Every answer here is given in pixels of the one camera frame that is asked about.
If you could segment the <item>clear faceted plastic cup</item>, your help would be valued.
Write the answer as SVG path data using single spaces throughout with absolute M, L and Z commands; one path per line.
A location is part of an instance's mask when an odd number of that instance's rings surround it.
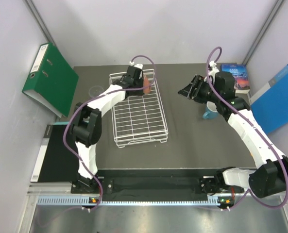
M 95 85 L 89 89 L 88 94 L 91 98 L 94 98 L 94 97 L 99 96 L 103 92 L 104 92 L 104 89 L 102 86 Z

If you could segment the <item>orange mug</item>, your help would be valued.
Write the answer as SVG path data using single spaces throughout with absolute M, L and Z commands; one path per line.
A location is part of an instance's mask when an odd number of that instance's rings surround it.
M 143 76 L 143 94 L 147 95 L 151 92 L 150 82 L 146 75 Z

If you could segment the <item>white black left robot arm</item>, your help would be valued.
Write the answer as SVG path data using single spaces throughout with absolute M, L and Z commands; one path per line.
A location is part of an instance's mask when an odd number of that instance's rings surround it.
M 76 188 L 90 193 L 97 190 L 98 180 L 93 176 L 98 172 L 96 144 L 102 134 L 102 117 L 129 96 L 144 95 L 143 87 L 143 65 L 128 66 L 120 79 L 114 80 L 106 91 L 90 100 L 74 117 L 69 132 L 80 156 L 77 181 L 73 183 Z

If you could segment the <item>white wire dish rack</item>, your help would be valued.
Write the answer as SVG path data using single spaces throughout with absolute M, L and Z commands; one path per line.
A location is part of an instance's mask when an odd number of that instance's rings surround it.
M 143 96 L 130 96 L 111 109 L 113 137 L 118 148 L 168 140 L 168 127 L 157 81 Z

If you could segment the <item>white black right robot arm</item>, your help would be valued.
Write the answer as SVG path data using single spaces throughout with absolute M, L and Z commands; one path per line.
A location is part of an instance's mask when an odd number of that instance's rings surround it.
M 198 103 L 212 102 L 217 112 L 236 131 L 253 157 L 256 170 L 227 167 L 216 174 L 215 187 L 220 192 L 232 186 L 250 189 L 258 198 L 288 191 L 288 157 L 265 135 L 247 102 L 236 96 L 235 79 L 220 71 L 208 83 L 196 75 L 178 94 Z

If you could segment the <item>teal mug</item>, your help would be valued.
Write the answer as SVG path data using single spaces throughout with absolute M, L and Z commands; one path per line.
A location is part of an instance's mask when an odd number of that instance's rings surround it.
M 215 103 L 208 101 L 206 103 L 203 119 L 214 119 L 219 115 Z

